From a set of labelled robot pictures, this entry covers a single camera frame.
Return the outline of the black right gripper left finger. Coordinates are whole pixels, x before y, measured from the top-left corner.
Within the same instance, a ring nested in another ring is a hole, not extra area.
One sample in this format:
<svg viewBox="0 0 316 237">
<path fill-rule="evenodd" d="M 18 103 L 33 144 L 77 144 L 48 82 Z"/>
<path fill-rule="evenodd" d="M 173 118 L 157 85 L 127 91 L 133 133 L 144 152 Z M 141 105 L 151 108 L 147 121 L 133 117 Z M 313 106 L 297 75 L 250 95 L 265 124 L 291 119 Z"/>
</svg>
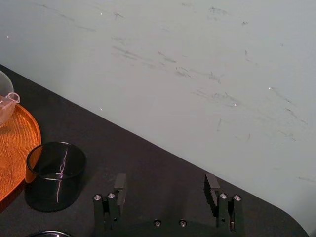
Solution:
<svg viewBox="0 0 316 237">
<path fill-rule="evenodd" d="M 105 196 L 96 194 L 93 197 L 95 231 L 113 231 L 117 228 L 123 213 L 127 194 L 127 175 L 116 176 L 114 187 Z"/>
</svg>

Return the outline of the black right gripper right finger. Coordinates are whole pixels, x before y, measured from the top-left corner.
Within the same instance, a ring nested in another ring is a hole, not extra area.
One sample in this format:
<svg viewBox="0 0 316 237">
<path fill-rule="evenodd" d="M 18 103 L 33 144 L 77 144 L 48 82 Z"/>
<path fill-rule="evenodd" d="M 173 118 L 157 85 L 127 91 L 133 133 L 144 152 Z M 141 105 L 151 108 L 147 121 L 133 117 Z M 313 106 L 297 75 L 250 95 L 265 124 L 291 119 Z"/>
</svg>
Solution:
<svg viewBox="0 0 316 237">
<path fill-rule="evenodd" d="M 242 198 L 223 191 L 214 174 L 207 173 L 203 185 L 204 194 L 216 219 L 216 232 L 242 232 Z"/>
</svg>

